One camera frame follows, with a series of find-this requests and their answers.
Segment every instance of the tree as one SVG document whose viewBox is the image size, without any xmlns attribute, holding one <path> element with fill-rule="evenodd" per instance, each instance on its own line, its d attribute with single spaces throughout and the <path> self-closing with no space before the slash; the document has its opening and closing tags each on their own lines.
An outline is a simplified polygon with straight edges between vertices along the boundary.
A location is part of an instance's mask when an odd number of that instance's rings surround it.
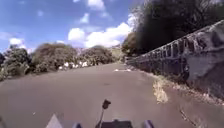
<svg viewBox="0 0 224 128">
<path fill-rule="evenodd" d="M 78 58 L 92 65 L 98 65 L 100 63 L 108 64 L 115 61 L 115 57 L 112 55 L 111 51 L 99 45 L 84 50 Z"/>
<path fill-rule="evenodd" d="M 0 67 L 3 64 L 4 60 L 5 60 L 4 55 L 2 53 L 0 53 Z"/>
<path fill-rule="evenodd" d="M 32 63 L 41 68 L 37 72 L 45 71 L 45 69 L 42 70 L 44 66 L 47 68 L 47 71 L 55 71 L 64 65 L 65 62 L 75 61 L 76 55 L 76 49 L 70 45 L 45 43 L 39 46 L 33 53 Z"/>
<path fill-rule="evenodd" d="M 121 47 L 121 51 L 126 56 L 132 56 L 133 54 L 137 53 L 135 32 L 130 33 L 128 37 L 124 40 Z"/>
<path fill-rule="evenodd" d="M 26 74 L 31 62 L 26 49 L 12 45 L 4 55 L 6 58 L 3 63 L 5 76 L 20 76 Z"/>
<path fill-rule="evenodd" d="M 167 44 L 223 18 L 211 0 L 154 0 L 136 7 L 134 31 L 139 54 Z"/>
</svg>

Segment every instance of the asphalt road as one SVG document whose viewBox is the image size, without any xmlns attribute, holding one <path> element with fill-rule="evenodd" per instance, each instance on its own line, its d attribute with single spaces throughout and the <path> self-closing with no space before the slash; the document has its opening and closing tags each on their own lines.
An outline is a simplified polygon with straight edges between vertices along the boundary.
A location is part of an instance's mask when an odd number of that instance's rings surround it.
<svg viewBox="0 0 224 128">
<path fill-rule="evenodd" d="M 151 120 L 155 128 L 194 128 L 178 110 L 178 100 L 182 99 L 157 104 L 153 78 L 138 71 L 115 69 L 126 67 L 110 64 L 4 81 L 0 83 L 0 116 L 7 128 L 45 128 L 53 114 L 65 128 L 74 122 L 93 128 L 103 100 L 108 99 L 112 104 L 105 111 L 104 121 L 131 121 L 134 128 L 144 120 Z M 215 118 L 211 119 L 212 126 L 224 126 L 223 108 L 211 107 L 209 114 L 208 118 Z"/>
</svg>

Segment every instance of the white cloud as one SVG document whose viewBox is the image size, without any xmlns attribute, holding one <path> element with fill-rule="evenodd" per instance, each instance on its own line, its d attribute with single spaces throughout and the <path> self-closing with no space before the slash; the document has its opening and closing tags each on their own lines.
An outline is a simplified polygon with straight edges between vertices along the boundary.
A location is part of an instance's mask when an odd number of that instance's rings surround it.
<svg viewBox="0 0 224 128">
<path fill-rule="evenodd" d="M 18 45 L 18 47 L 19 47 L 19 48 L 24 48 L 24 49 L 27 48 L 25 44 L 20 44 L 20 45 Z"/>
<path fill-rule="evenodd" d="M 100 30 L 100 27 L 99 26 L 93 26 L 93 25 L 87 25 L 87 26 L 82 27 L 82 29 L 85 32 L 90 33 L 90 32 L 99 31 Z"/>
<path fill-rule="evenodd" d="M 77 2 L 79 2 L 79 1 L 80 1 L 80 0 L 73 0 L 74 3 L 77 3 Z"/>
<path fill-rule="evenodd" d="M 109 27 L 100 31 L 97 26 L 84 26 L 81 28 L 73 28 L 69 32 L 68 40 L 72 43 L 82 44 L 87 48 L 95 45 L 103 45 L 111 47 L 120 44 L 125 37 L 132 31 L 133 21 L 135 17 L 129 15 L 127 22 L 122 22 L 117 27 Z"/>
<path fill-rule="evenodd" d="M 34 48 L 27 48 L 27 46 L 25 45 L 25 40 L 22 38 L 10 38 L 9 39 L 9 43 L 10 45 L 17 45 L 18 48 L 24 48 L 27 50 L 28 53 L 31 53 L 34 51 Z"/>
<path fill-rule="evenodd" d="M 56 43 L 62 43 L 65 44 L 65 42 L 63 40 L 57 40 Z"/>
<path fill-rule="evenodd" d="M 10 38 L 9 39 L 9 43 L 11 45 L 21 45 L 21 44 L 23 44 L 23 39 L 20 39 L 20 38 Z"/>
<path fill-rule="evenodd" d="M 106 31 L 93 32 L 86 37 L 84 42 L 86 47 L 103 45 L 111 47 L 120 44 L 120 40 L 131 32 L 131 28 L 126 23 L 121 23 L 116 28 L 108 28 Z"/>
<path fill-rule="evenodd" d="M 44 12 L 42 10 L 37 11 L 37 16 L 42 17 L 44 16 Z"/>
<path fill-rule="evenodd" d="M 88 0 L 88 6 L 93 10 L 105 10 L 103 0 Z"/>
<path fill-rule="evenodd" d="M 80 23 L 88 24 L 89 23 L 89 13 L 85 13 L 84 16 L 80 19 Z"/>
<path fill-rule="evenodd" d="M 135 25 L 135 22 L 137 20 L 137 17 L 134 16 L 134 14 L 129 14 L 128 15 L 128 25 L 131 27 L 131 28 L 134 28 L 134 25 Z"/>
<path fill-rule="evenodd" d="M 73 28 L 68 34 L 69 41 L 82 41 L 85 38 L 85 32 L 80 28 Z"/>
</svg>

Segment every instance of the blue sky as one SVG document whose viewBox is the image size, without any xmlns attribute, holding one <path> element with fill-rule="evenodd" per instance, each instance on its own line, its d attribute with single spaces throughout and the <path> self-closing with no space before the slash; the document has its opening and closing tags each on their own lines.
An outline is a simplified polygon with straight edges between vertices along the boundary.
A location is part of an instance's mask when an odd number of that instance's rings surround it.
<svg viewBox="0 0 224 128">
<path fill-rule="evenodd" d="M 0 51 L 45 42 L 113 46 L 131 31 L 130 7 L 139 0 L 0 0 Z"/>
</svg>

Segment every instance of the stone wall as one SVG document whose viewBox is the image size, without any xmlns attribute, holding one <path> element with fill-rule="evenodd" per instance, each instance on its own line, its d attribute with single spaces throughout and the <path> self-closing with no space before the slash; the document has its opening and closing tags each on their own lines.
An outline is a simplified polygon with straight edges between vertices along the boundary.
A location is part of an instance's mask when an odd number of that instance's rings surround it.
<svg viewBox="0 0 224 128">
<path fill-rule="evenodd" d="M 224 99 L 224 20 L 126 63 Z"/>
</svg>

